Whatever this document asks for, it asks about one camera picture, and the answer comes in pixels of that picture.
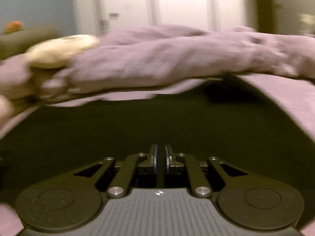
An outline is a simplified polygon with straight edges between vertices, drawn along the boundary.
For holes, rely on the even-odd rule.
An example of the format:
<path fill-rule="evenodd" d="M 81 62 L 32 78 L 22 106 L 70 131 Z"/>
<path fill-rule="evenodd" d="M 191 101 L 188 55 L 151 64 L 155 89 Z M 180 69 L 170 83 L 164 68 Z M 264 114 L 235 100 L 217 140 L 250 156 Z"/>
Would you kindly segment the black knit sweater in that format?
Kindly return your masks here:
<path fill-rule="evenodd" d="M 229 77 L 148 100 L 43 106 L 1 139 L 1 201 L 27 186 L 152 144 L 198 159 L 217 156 L 301 191 L 299 227 L 314 218 L 314 143 L 259 90 Z"/>

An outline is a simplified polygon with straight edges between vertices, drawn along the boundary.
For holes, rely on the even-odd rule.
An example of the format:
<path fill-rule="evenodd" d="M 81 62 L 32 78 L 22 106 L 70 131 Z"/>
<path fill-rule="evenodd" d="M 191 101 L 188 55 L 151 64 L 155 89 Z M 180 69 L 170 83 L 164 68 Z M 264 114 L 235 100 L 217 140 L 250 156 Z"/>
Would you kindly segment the purple crumpled duvet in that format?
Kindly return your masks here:
<path fill-rule="evenodd" d="M 314 38 L 309 36 L 159 25 L 96 37 L 98 46 L 58 69 L 30 67 L 25 53 L 1 60 L 1 95 L 60 102 L 107 89 L 164 86 L 226 73 L 314 78 Z"/>

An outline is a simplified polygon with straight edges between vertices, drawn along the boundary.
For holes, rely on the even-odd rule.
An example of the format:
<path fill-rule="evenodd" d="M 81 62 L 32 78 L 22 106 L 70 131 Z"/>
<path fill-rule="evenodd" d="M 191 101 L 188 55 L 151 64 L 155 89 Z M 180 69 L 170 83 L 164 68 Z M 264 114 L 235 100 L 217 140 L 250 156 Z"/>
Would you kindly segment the purple fleece bed sheet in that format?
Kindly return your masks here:
<path fill-rule="evenodd" d="M 258 88 L 263 94 L 271 98 L 296 122 L 307 134 L 314 138 L 314 85 L 306 80 L 294 80 L 271 75 L 251 74 L 241 76 L 241 79 L 253 87 Z M 137 100 L 150 99 L 157 94 L 175 94 L 189 90 L 203 83 L 202 80 L 185 80 L 154 91 L 136 91 L 135 89 L 109 91 L 88 98 L 81 98 L 57 104 L 57 107 L 71 107 L 85 104 L 94 100 Z M 12 207 L 1 203 L 1 235 L 17 235 L 23 226 Z"/>

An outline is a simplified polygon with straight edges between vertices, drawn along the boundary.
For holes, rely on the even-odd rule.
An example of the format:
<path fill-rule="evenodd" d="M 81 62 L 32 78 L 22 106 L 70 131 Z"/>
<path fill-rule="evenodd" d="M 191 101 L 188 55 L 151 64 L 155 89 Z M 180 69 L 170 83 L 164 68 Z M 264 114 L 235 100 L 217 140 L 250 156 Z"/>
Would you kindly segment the orange plush toy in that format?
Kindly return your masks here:
<path fill-rule="evenodd" d="M 12 34 L 14 32 L 22 31 L 23 30 L 23 22 L 21 21 L 12 21 L 9 22 L 5 27 L 5 34 Z"/>

